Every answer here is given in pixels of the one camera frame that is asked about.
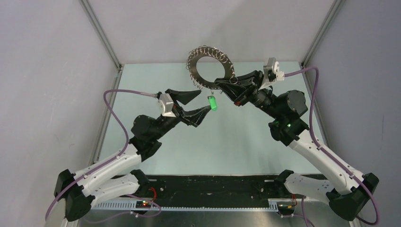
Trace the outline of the large metal keyring disc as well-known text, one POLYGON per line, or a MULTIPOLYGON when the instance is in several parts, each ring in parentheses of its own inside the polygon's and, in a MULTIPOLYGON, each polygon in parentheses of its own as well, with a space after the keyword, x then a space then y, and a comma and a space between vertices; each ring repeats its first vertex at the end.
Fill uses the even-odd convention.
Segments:
POLYGON ((217 78, 230 79, 235 76, 232 61, 228 55, 216 47, 199 46, 189 51, 186 69, 193 84, 199 88, 217 90, 217 78))

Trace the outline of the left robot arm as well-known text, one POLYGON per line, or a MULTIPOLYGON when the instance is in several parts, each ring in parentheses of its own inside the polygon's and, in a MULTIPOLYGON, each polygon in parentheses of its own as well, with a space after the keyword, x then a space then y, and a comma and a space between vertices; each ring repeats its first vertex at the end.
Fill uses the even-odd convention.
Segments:
POLYGON ((61 220, 74 222, 99 203, 123 195, 146 196, 149 181, 141 170, 133 170, 123 176, 119 176, 119 173, 152 157, 161 147, 160 139, 179 123, 198 127, 206 115, 216 109, 214 102, 191 111, 183 109, 200 93, 200 90, 168 89, 149 94, 149 97, 157 100, 160 109, 157 118, 137 116, 131 129, 133 137, 126 136, 121 149, 84 169, 60 172, 52 206, 62 207, 61 220))

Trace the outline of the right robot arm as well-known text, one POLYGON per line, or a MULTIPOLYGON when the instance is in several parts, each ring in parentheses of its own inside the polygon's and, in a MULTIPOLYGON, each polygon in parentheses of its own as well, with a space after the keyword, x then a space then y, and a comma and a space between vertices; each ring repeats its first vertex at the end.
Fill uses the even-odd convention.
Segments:
POLYGON ((313 110, 306 106, 303 92, 273 94, 271 85, 285 77, 282 71, 253 71, 240 77, 218 78, 215 85, 236 106, 251 103, 272 117, 269 128, 273 139, 302 155, 324 175, 323 180, 317 180, 284 170, 275 179, 274 189, 279 197, 290 194, 310 197, 328 204, 342 219, 353 221, 366 203, 373 200, 379 180, 373 173, 364 174, 351 167, 316 138, 312 124, 301 118, 313 110))

